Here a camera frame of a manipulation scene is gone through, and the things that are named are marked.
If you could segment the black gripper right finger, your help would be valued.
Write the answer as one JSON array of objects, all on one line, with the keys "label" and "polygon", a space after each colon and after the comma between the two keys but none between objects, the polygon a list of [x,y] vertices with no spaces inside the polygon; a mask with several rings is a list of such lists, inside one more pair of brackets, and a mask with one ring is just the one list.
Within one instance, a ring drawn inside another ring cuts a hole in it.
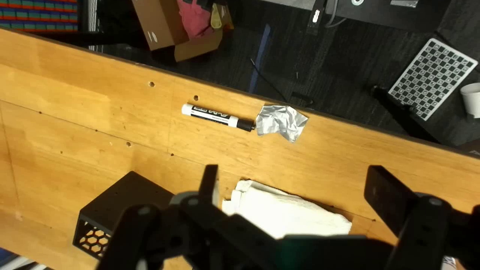
[{"label": "black gripper right finger", "polygon": [[381,165],[370,165],[363,196],[396,235],[399,250],[442,250],[448,238],[450,204],[411,190]]}]

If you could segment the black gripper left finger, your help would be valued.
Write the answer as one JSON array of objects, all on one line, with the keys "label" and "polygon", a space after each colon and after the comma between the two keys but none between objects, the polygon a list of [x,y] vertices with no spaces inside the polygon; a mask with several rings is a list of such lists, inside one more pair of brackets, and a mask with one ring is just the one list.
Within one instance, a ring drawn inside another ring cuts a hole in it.
[{"label": "black gripper left finger", "polygon": [[171,198],[174,232],[180,235],[199,234],[214,226],[220,216],[216,207],[217,171],[217,165],[207,165],[195,192],[181,192]]}]

